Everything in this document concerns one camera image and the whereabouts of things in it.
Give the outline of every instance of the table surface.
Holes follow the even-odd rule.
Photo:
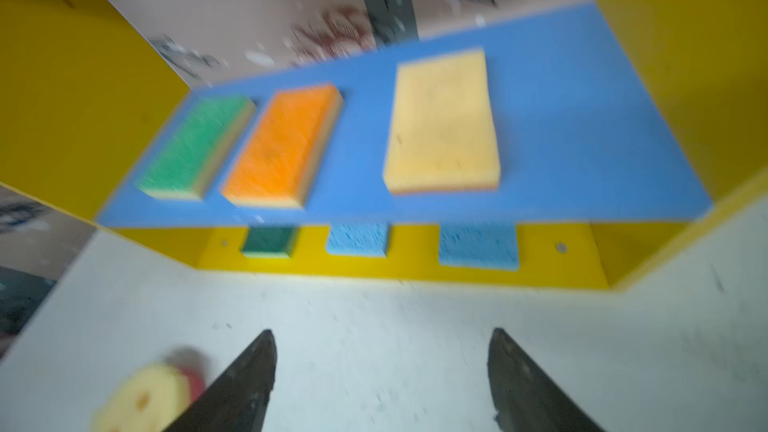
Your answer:
[[[502,164],[494,192],[392,196],[382,179],[397,64],[482,47]],[[345,100],[303,210],[236,207],[219,192],[259,114],[201,202],[163,201],[134,185],[205,96],[332,82]],[[378,53],[196,90],[101,211],[111,227],[257,223],[677,221],[711,201],[598,8],[583,5]]]
[[[0,362],[0,430],[88,429],[136,370],[265,328],[264,432],[498,432],[503,327],[608,432],[768,430],[768,199],[624,293],[205,273],[97,232]]]

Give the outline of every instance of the sponge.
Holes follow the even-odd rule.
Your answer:
[[[326,241],[331,255],[386,257],[389,224],[332,225]]]
[[[441,224],[440,265],[516,271],[520,268],[514,224]]]
[[[485,53],[400,64],[384,182],[393,194],[497,188]]]
[[[302,208],[342,105],[331,84],[278,92],[221,193],[238,206]]]
[[[244,96],[203,99],[137,184],[156,198],[200,200],[255,110]]]
[[[240,252],[250,258],[290,258],[297,227],[252,227]]]
[[[161,432],[202,394],[201,379],[166,364],[153,364],[126,380],[96,413],[93,432]]]

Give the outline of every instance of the blue shelf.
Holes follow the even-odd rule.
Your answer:
[[[382,170],[399,62],[485,49],[502,162],[495,192],[392,196]],[[202,202],[161,201],[134,182],[202,96],[336,84],[345,105],[304,210],[235,207],[218,189],[259,117]],[[98,221],[109,227],[344,222],[690,220],[711,200],[595,5],[555,11],[379,53],[229,82],[190,94]]]

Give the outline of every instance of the shelf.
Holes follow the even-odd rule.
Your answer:
[[[532,287],[607,289],[588,224],[518,226],[520,270],[492,271],[438,264],[438,226],[395,226],[386,258],[339,257],[325,251],[328,227],[302,227],[290,259],[247,258],[246,228],[216,228],[197,262],[206,270],[474,282]],[[556,245],[568,247],[560,253]]]
[[[502,163],[494,192],[392,196],[382,180],[399,62],[482,47]],[[303,210],[238,208],[218,189],[251,120],[202,202],[161,201],[134,182],[192,100],[332,82],[345,105]],[[122,228],[448,221],[686,221],[711,200],[598,8],[584,5],[378,53],[196,90],[135,165],[98,222]]]

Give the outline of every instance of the hole in sponge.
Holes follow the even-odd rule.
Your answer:
[[[136,409],[144,410],[147,408],[148,404],[149,404],[149,393],[144,392],[142,395],[139,396],[139,399],[136,400]]]

